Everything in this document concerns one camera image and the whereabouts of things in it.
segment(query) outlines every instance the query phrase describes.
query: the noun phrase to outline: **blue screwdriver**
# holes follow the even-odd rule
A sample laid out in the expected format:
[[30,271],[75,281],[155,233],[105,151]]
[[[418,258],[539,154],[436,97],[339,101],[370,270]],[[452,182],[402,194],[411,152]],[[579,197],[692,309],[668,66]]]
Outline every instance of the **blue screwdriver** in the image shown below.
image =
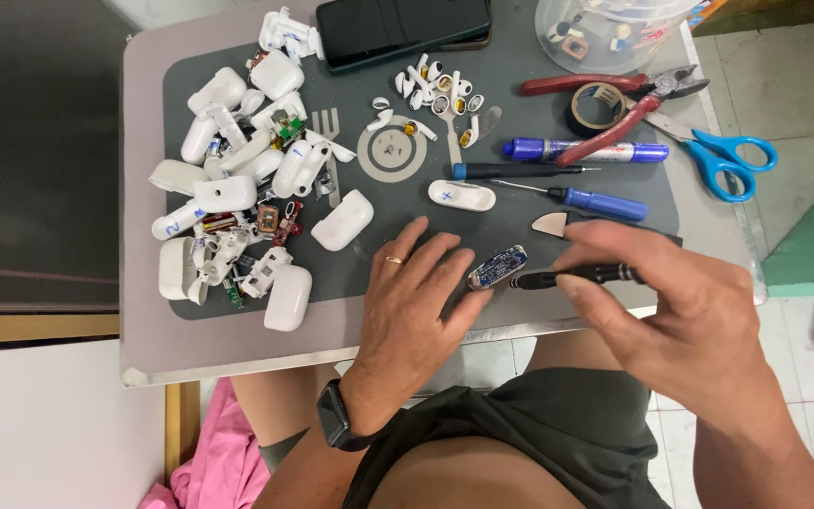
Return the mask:
[[527,189],[546,193],[555,201],[565,205],[575,206],[582,208],[582,210],[588,210],[598,214],[610,215],[611,217],[624,219],[626,221],[642,221],[646,218],[646,215],[649,214],[648,205],[626,198],[612,197],[590,191],[578,191],[574,188],[533,188],[532,186],[524,186],[496,179],[491,179],[489,182],[508,186],[509,188]]

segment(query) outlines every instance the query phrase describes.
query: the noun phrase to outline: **pink cloth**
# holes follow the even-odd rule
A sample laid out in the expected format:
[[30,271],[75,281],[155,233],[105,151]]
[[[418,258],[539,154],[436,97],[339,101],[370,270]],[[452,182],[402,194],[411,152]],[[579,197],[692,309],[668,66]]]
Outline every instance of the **pink cloth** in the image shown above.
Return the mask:
[[269,480],[258,445],[231,380],[219,378],[194,458],[172,474],[174,496],[155,484],[138,509],[249,509]]

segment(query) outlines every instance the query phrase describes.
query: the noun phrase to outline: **blue scissors handle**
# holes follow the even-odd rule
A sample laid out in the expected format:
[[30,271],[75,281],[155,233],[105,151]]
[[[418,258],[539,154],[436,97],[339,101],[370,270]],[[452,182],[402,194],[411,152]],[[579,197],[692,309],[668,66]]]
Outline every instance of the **blue scissors handle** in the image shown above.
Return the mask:
[[[703,147],[713,150],[716,154],[731,161],[731,163],[738,164],[743,168],[756,173],[768,171],[778,164],[778,151],[772,145],[761,138],[754,136],[730,136],[728,138],[715,136],[707,132],[694,129],[693,136],[698,140],[699,144]],[[768,159],[762,166],[756,166],[743,160],[737,154],[737,147],[740,145],[755,145]]]
[[[699,173],[702,175],[703,183],[718,199],[728,203],[740,203],[755,195],[755,177],[752,176],[752,171],[737,163],[716,156],[699,141],[682,141],[681,145],[695,160],[696,166],[699,167]],[[717,175],[722,171],[730,172],[740,179],[743,184],[742,194],[732,195],[718,185]]]

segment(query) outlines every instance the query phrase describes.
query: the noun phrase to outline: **dark green shorts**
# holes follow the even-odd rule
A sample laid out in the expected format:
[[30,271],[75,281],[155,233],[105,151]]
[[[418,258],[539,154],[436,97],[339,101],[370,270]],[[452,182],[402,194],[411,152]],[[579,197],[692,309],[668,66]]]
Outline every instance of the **dark green shorts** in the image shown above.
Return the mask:
[[[646,425],[650,391],[625,371],[538,369],[483,395],[452,387],[400,411],[366,452],[344,507],[366,507],[413,447],[488,436],[533,458],[588,508],[665,508],[648,479],[658,445]],[[306,431],[260,447],[270,471]]]

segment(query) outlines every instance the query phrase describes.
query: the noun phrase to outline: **hand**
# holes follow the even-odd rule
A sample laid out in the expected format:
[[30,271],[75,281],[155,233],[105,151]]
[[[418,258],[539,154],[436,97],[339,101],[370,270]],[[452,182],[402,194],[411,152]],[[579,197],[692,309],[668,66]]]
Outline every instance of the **hand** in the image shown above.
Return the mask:
[[566,235],[573,246],[554,271],[625,262],[659,293],[656,314],[638,320],[602,286],[556,278],[627,372],[721,430],[742,431],[769,406],[783,407],[759,343],[749,272],[609,221],[576,223]]
[[[377,432],[413,398],[454,353],[492,297],[491,291],[470,293],[446,320],[440,318],[474,255],[460,249],[438,264],[460,242],[460,237],[446,233],[432,237],[411,255],[428,225],[426,217],[418,217],[373,259],[360,351],[340,384],[354,435]],[[407,262],[387,262],[388,256]]]

